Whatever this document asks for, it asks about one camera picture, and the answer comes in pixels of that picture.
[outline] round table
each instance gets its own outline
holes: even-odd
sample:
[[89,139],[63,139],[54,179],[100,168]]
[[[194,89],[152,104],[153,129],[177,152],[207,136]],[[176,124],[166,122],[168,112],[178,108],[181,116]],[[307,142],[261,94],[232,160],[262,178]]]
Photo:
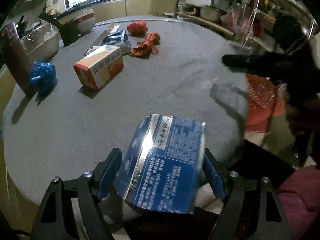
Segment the round table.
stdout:
[[[125,154],[148,112],[205,121],[213,155],[227,164],[239,159],[234,152],[245,129],[247,85],[244,74],[228,70],[221,57],[247,50],[193,23],[153,19],[147,26],[160,34],[159,55],[124,56],[122,72],[98,93],[81,88],[73,65],[106,25],[61,47],[52,59],[58,83],[47,98],[28,101],[15,87],[4,111],[4,155],[12,180],[29,200],[40,204],[52,177],[78,178],[113,147]],[[126,30],[132,18],[117,20],[119,30]],[[132,46],[141,40],[130,37]]]

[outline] red plastic bag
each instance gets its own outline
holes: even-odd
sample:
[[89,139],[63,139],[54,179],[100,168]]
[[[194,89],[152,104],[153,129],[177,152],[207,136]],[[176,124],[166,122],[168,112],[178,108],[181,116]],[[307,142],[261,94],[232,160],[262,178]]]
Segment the red plastic bag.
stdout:
[[127,26],[127,30],[132,36],[141,37],[147,33],[148,27],[145,21],[135,21]]

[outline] brown tube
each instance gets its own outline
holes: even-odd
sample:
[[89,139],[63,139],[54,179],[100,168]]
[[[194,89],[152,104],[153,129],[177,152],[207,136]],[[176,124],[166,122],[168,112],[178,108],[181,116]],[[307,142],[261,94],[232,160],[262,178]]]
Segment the brown tube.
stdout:
[[29,83],[32,63],[21,44],[14,22],[0,30],[0,51],[11,75],[28,98],[36,93]]

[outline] blue packaging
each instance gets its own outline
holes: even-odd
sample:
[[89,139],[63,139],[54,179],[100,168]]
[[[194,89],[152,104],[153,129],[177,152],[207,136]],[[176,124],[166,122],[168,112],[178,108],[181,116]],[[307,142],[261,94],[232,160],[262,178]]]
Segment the blue packaging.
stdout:
[[107,35],[100,45],[102,46],[105,44],[120,47],[122,54],[130,53],[131,43],[125,31],[118,31]]
[[193,211],[204,157],[204,123],[150,114],[137,127],[115,180],[118,194],[143,209]]

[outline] pink cloth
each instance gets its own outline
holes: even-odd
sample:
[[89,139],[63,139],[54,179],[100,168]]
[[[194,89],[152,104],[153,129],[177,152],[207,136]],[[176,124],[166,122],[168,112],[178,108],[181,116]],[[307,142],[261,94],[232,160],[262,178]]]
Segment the pink cloth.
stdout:
[[280,186],[279,198],[292,240],[302,238],[320,211],[320,170],[315,166],[299,168]]

